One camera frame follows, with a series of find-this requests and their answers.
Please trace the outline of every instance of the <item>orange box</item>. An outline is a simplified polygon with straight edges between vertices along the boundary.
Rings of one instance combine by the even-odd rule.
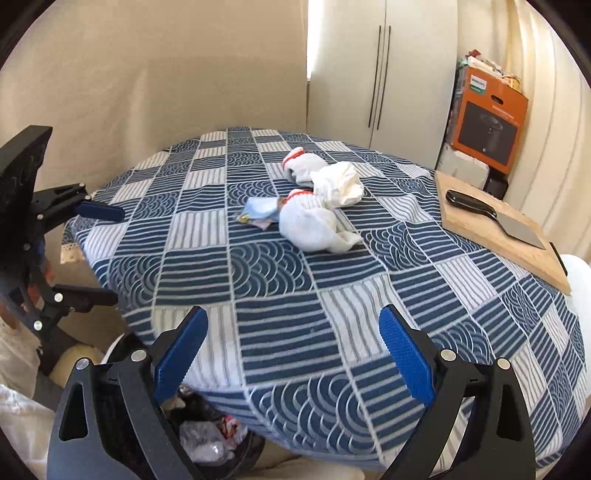
[[[447,142],[503,173],[509,173],[527,112],[527,98],[481,70],[458,71]]]

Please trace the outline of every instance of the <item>blue and white tablecloth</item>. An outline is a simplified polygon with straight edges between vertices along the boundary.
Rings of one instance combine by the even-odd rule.
[[[281,171],[293,147],[355,163],[365,196],[337,211],[339,228],[363,238],[350,252],[303,253],[276,225],[236,221],[249,196],[295,187]],[[570,298],[444,231],[430,170],[342,142],[239,127],[156,153],[94,198],[122,206],[125,222],[73,219],[64,247],[81,247],[147,343],[191,306],[205,308],[209,333],[185,383],[294,452],[383,468],[411,434],[423,406],[378,333],[389,303],[465,360],[511,360],[539,466],[581,424],[584,347]],[[466,400],[439,468],[450,466],[470,407]]]

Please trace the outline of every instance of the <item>knife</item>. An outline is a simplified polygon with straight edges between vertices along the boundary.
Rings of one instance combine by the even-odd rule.
[[[544,244],[530,227],[504,213],[497,212],[487,203],[481,202],[474,197],[455,190],[448,190],[445,194],[445,198],[454,207],[467,210],[468,212],[479,213],[494,220],[501,226],[507,235],[512,236],[517,240],[521,240],[526,244],[545,250]]]

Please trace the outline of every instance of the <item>cutting board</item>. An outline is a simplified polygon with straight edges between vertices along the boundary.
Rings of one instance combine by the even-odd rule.
[[[562,293],[570,295],[569,281],[540,226],[511,205],[496,199],[467,183],[444,173],[435,172],[441,222],[443,228],[476,242],[492,252],[511,260],[534,275],[546,280]],[[451,205],[445,194],[448,190],[466,193],[528,225],[540,238],[546,249],[534,247],[508,236],[493,220],[477,213],[467,212]]]

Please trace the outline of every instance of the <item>cabinet door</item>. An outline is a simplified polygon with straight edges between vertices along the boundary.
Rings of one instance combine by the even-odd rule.
[[[308,133],[369,148],[384,48],[385,0],[325,0],[310,78]]]
[[[371,148],[434,168],[452,101],[457,0],[388,0],[385,31]]]

